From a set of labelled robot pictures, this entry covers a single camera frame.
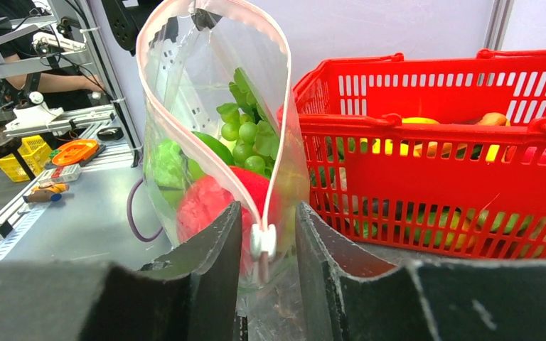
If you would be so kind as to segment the green grapes toy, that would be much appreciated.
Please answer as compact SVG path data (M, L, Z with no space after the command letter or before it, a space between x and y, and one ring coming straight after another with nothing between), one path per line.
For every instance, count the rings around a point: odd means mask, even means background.
M216 111L223 121L221 138L232 144L233 164L270 179L281 141L276 122L243 68L234 70L227 87L233 101Z

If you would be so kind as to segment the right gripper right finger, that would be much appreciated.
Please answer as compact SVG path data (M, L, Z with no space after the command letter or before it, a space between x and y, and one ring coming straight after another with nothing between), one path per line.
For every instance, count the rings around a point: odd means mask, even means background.
M546 261L388 263L296 208L308 340L546 340Z

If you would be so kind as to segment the person forearm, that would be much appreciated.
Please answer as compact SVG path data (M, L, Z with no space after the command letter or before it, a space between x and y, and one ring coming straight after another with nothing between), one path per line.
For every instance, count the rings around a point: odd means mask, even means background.
M20 61L17 54L5 57L5 63ZM72 92L77 90L89 90L91 92L103 92L104 84L98 76L82 75L53 75L45 72L39 73L38 91L41 93ZM27 75L14 75L7 77L7 82L17 90L22 90L26 84Z

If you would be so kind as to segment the small red apple toy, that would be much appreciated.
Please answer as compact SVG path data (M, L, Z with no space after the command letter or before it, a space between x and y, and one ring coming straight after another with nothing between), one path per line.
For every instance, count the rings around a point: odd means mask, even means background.
M258 213L264 213L265 198L269 179L237 166L231 168L240 182L246 187L254 200ZM187 242L209 226L226 207L235 201L231 192L221 187L214 177L204 175L188 189L177 209L176 231L178 241ZM245 207L242 213L242 252L240 257L240 275L246 276L254 268L250 254L250 232L254 223L253 216Z

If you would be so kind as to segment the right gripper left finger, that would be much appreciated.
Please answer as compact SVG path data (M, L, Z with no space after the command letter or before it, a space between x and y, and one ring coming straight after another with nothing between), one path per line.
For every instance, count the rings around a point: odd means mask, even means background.
M0 340L232 340L238 202L134 271L115 262L0 262Z

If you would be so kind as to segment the clear zip top bag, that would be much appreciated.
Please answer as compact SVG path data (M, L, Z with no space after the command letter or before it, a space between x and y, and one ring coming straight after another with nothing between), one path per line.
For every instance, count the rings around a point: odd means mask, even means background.
M248 1L163 1L139 33L136 57L147 111L144 184L167 237L181 245L178 208L162 198L147 164L154 147L171 139L181 147L186 192L210 175L253 216L254 268L246 276L239 270L236 305L247 338L305 340L295 237L296 207L308 197L309 176L282 29ZM228 83L238 67L260 91L281 138L262 215L231 170L232 144L221 138L216 111L233 101Z

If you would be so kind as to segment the napa cabbage toy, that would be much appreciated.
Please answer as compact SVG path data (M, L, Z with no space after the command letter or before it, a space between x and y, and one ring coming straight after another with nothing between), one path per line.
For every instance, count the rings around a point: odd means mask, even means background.
M181 147L171 139L164 139L150 152L147 170L162 198L176 209L187 188Z

